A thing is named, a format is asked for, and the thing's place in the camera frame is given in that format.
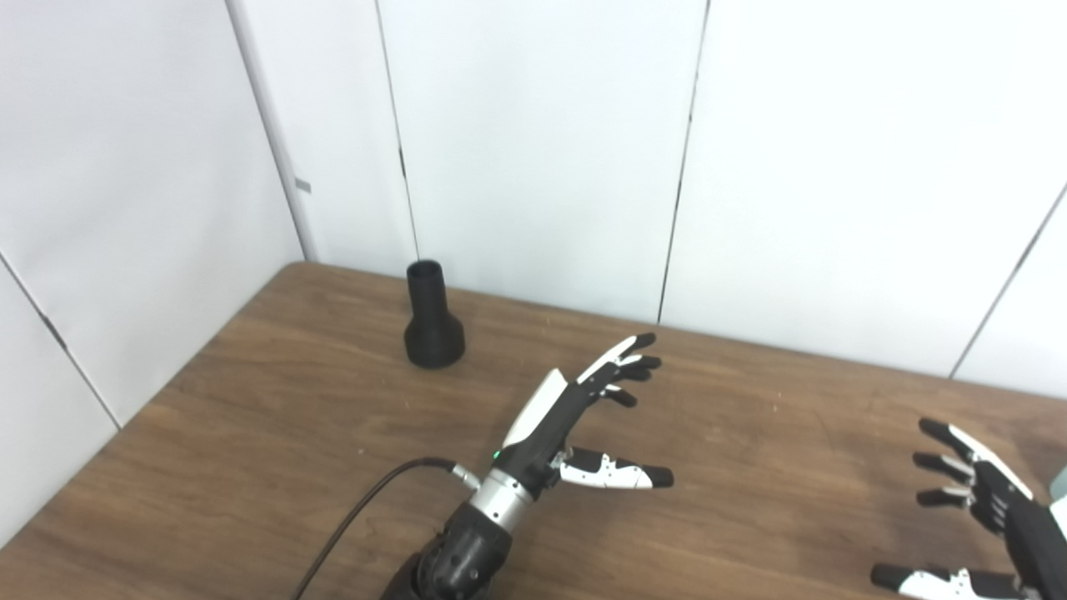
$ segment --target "wood grain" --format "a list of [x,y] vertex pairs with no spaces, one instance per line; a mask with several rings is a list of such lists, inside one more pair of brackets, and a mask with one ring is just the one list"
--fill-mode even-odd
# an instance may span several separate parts
[[[301,264],[242,310],[2,551],[3,598],[284,599],[352,503],[424,455],[484,472],[554,366],[649,326],[450,290],[467,353],[408,363],[400,280]],[[1007,568],[941,485],[920,415],[988,442],[1034,487],[1067,462],[1067,404],[656,329],[664,367],[576,444],[674,469],[650,492],[557,487],[497,599],[891,598],[878,560]],[[414,472],[356,520],[308,599],[375,599],[465,498]]]

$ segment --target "black fingertip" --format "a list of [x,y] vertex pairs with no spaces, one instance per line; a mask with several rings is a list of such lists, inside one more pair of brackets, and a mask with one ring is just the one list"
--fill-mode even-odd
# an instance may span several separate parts
[[930,471],[937,471],[941,468],[941,458],[936,454],[925,452],[917,452],[911,455],[911,462],[920,469],[928,469]]
[[626,408],[637,406],[637,398],[625,390],[608,390],[604,392],[604,395]]
[[652,368],[659,368],[660,366],[663,366],[663,364],[664,362],[659,360],[658,357],[641,357],[641,360],[635,362],[633,365],[627,365],[627,366],[652,369]]
[[634,345],[630,348],[631,350],[637,350],[639,348],[648,348],[649,346],[656,343],[655,333],[641,333],[634,336]]
[[968,496],[956,495],[940,490],[923,490],[915,494],[915,502],[920,506],[958,506],[965,508],[967,506]]
[[990,571],[969,572],[971,589],[982,598],[1026,598],[1026,594],[1016,587],[1015,575]]
[[670,488],[674,486],[674,472],[666,467],[641,467],[649,476],[653,488]]
[[604,453],[574,446],[571,448],[571,457],[563,462],[578,471],[595,473],[604,463]]
[[652,379],[652,372],[647,368],[625,368],[620,374],[623,379],[633,381],[648,381]]
[[940,421],[934,421],[925,416],[919,420],[919,430],[945,444],[951,443],[955,439],[949,429],[947,423],[941,423]]
[[940,506],[944,504],[944,494],[941,490],[923,490],[915,494],[915,502],[919,506]]
[[897,591],[904,582],[914,573],[914,569],[879,563],[871,569],[871,583]]

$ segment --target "palm of robotic hand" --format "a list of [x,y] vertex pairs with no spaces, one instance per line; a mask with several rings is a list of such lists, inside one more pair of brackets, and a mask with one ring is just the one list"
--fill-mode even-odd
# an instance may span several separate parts
[[1000,457],[953,425],[923,419],[919,428],[959,458],[915,453],[915,465],[947,475],[959,486],[921,491],[915,500],[921,506],[969,510],[1004,539],[1018,575],[879,564],[871,581],[920,600],[1067,600],[1067,500],[1040,505]]
[[[612,459],[600,451],[571,446],[567,437],[585,408],[601,398],[615,400],[626,408],[637,406],[637,398],[617,383],[625,380],[648,381],[662,361],[655,357],[636,354],[637,350],[655,343],[652,333],[632,335],[604,352],[589,368],[568,382],[558,368],[552,369],[523,408],[504,439],[500,455],[504,467],[519,471],[513,462],[543,465],[542,481],[530,481],[535,495],[557,480],[580,486],[618,489],[667,488],[674,476],[664,467],[641,465],[625,458]],[[568,390],[580,390],[573,400],[566,399]],[[520,460],[509,456],[524,446],[553,454],[547,464],[543,459],[526,458],[529,452],[519,452]]]

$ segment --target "cable connector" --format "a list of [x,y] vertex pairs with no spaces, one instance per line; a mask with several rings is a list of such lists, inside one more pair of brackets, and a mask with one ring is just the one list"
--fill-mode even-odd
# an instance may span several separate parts
[[463,467],[459,462],[456,463],[456,467],[452,467],[452,475],[459,477],[460,480],[463,481],[464,486],[471,488],[474,491],[478,491],[478,488],[481,487],[481,479],[479,479],[477,475],[475,475],[473,472],[471,472],[471,470]]

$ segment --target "robotic finger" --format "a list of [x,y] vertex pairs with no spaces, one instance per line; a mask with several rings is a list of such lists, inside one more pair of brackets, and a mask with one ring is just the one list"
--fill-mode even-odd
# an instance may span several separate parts
[[610,398],[626,408],[634,408],[637,406],[636,396],[612,383],[608,383],[604,386],[604,391],[601,392],[601,397]]
[[974,485],[974,469],[970,464],[951,456],[917,452],[911,457],[911,460],[915,463],[915,467],[947,475],[957,484],[968,487]]
[[560,465],[560,479],[592,488],[652,489],[674,485],[674,473],[666,467],[638,464],[625,458],[586,448],[572,447],[571,457]]
[[936,490],[923,490],[915,494],[919,506],[955,506],[967,508],[974,504],[971,490],[966,488],[939,488]]
[[659,359],[655,357],[642,357],[641,354],[632,357],[631,354],[634,350],[647,348],[655,344],[655,333],[631,335],[612,346],[607,352],[601,354],[575,381],[584,383],[592,374],[608,363],[614,363],[619,367],[619,373],[615,376],[616,381],[621,379],[647,381],[652,377],[651,370],[660,365]]
[[960,569],[910,569],[896,565],[875,565],[871,582],[901,596],[919,600],[1025,600],[1015,575]]

